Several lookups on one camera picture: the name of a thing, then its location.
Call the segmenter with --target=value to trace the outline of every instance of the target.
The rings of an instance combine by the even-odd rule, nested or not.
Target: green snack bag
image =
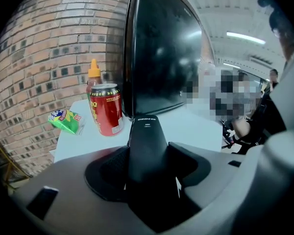
[[[60,110],[52,112],[48,117],[48,121],[61,130],[76,134],[81,118],[75,112]]]

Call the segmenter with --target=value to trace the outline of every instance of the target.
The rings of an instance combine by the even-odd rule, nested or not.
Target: ceiling light
[[[231,67],[234,67],[234,68],[238,68],[238,69],[240,69],[241,67],[238,67],[238,66],[236,66],[236,65],[231,65],[231,64],[227,64],[227,63],[223,63],[224,65],[228,65],[228,66],[231,66]]]
[[[187,36],[187,38],[192,38],[201,35],[201,30],[195,31]]]
[[[246,39],[246,40],[261,44],[261,45],[264,45],[266,43],[264,40],[261,40],[261,39],[255,38],[255,37],[250,37],[250,36],[238,34],[238,33],[227,32],[226,35],[229,37],[243,38],[243,39]]]

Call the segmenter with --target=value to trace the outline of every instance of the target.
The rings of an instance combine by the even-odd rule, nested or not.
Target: sauce bottle
[[[86,87],[86,93],[88,100],[90,101],[90,92],[92,87],[96,84],[102,84],[101,76],[100,76],[100,69],[97,65],[97,60],[93,59],[90,69],[88,70],[88,81]]]

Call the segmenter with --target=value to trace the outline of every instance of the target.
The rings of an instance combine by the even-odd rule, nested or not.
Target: ceiling
[[[257,0],[188,0],[210,36],[216,66],[229,63],[266,79],[270,69],[282,72],[285,58],[279,40],[269,26],[273,9]],[[264,45],[228,37],[227,31],[266,41]]]

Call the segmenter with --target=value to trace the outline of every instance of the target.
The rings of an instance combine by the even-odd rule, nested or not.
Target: orange bottle cap
[[[100,69],[97,65],[97,60],[93,59],[90,69],[88,70],[88,77],[98,77],[100,76]]]

